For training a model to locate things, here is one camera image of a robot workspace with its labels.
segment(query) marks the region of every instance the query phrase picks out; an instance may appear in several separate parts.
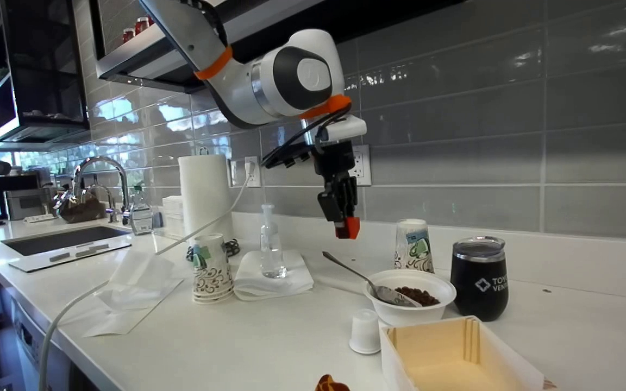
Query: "white paper cup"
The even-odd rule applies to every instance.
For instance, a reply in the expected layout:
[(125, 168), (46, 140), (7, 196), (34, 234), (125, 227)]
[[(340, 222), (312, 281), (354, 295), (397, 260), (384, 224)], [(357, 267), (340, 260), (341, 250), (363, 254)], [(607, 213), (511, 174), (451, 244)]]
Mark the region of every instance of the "white paper cup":
[(428, 224), (425, 219), (402, 219), (397, 225), (397, 269), (435, 272), (431, 256)]
[(363, 355), (381, 352), (378, 316), (374, 310), (354, 312), (350, 349)]
[(194, 238), (188, 260), (195, 264), (194, 302), (218, 302), (231, 295), (234, 277), (223, 234)]

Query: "bowl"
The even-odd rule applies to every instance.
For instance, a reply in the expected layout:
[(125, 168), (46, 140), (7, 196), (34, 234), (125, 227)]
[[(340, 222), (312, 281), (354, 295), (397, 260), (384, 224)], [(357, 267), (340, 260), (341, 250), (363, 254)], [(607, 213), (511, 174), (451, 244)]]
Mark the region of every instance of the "bowl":
[(368, 284), (366, 297), (374, 304), (376, 315), (389, 325), (437, 320), (443, 316), (445, 305), (457, 300), (457, 289), (452, 286), (452, 281), (419, 269), (385, 269), (373, 274), (370, 279), (389, 289), (423, 289), (439, 300), (439, 304), (433, 305), (397, 305), (381, 302), (376, 295), (373, 295), (373, 286)]

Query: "upper cabinet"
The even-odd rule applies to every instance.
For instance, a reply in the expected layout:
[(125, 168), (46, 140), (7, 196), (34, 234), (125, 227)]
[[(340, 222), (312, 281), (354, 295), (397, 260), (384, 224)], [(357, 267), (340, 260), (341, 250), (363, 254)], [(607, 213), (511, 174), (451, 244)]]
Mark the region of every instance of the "upper cabinet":
[[(134, 39), (125, 28), (134, 28), (143, 16), (137, 0), (89, 0), (98, 75), (107, 80), (143, 80), (180, 88), (194, 88), (194, 78), (185, 58), (175, 52), (160, 26), (149, 26)], [(399, 23), (423, 12), (431, 12), (464, 0), (210, 0), (215, 3), (235, 58), (250, 61), (272, 47), (284, 45), (301, 28), (324, 28), (335, 40)]]
[(0, 140), (87, 133), (73, 0), (0, 0)]

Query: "travel mug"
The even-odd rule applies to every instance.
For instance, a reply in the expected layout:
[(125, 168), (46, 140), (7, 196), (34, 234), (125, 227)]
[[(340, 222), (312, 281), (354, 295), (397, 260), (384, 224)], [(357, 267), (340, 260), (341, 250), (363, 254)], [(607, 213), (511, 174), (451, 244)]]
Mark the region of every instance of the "travel mug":
[(501, 316), (510, 302), (504, 240), (473, 237), (452, 244), (451, 281), (457, 286), (462, 315), (483, 320)]

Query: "wall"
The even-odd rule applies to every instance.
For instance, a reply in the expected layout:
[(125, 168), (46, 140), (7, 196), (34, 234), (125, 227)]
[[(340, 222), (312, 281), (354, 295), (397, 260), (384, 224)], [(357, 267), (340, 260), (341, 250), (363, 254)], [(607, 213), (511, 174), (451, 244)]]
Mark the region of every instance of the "wall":
[[(235, 130), (210, 95), (97, 80), (86, 0), (77, 12), (94, 138), (136, 142), (125, 155), (154, 199), (178, 192), (178, 155), (263, 154), (298, 130)], [(341, 57), (370, 123), (361, 216), (626, 238), (626, 1), (468, 0), (348, 40)], [(267, 199), (319, 216), (312, 165), (263, 183), (239, 211)]]

